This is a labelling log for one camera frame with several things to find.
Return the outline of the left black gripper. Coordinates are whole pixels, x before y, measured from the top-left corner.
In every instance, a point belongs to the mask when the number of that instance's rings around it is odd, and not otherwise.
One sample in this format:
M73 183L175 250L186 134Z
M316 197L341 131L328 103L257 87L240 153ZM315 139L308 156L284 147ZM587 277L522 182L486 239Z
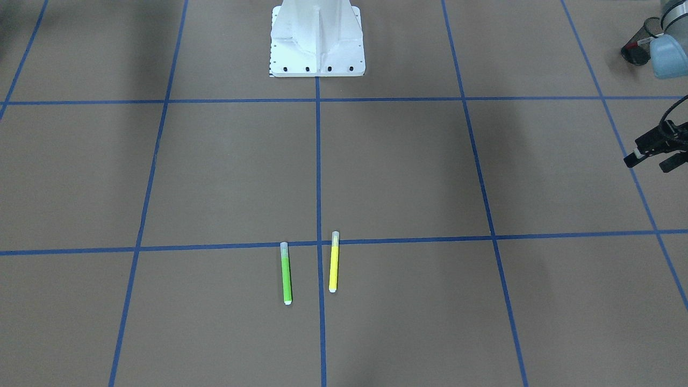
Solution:
M635 140L636 148L624 157L627 168L634 168L649 157L661 153L686 152L687 122L676 124L663 120L653 129ZM687 153L675 153L659 164L663 173L669 173L687 163Z

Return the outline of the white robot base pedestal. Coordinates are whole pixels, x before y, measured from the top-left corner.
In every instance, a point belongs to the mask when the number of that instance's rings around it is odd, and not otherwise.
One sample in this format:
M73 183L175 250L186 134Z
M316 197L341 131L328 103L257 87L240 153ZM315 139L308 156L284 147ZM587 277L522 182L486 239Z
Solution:
M272 77L360 77L366 73L360 8L349 1L283 1L273 7Z

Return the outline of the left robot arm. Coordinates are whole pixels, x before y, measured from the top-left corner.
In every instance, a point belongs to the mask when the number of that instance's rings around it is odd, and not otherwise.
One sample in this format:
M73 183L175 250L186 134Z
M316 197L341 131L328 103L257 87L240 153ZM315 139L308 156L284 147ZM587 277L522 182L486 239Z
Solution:
M649 17L643 27L622 46L622 58L634 66L651 63L654 76L669 80L687 76L687 2L661 1L661 14ZM687 162L687 123L676 124L669 115L686 102L686 96L661 115L658 125L635 140L633 152L624 157L632 169L649 157L669 154L659 164L669 173Z

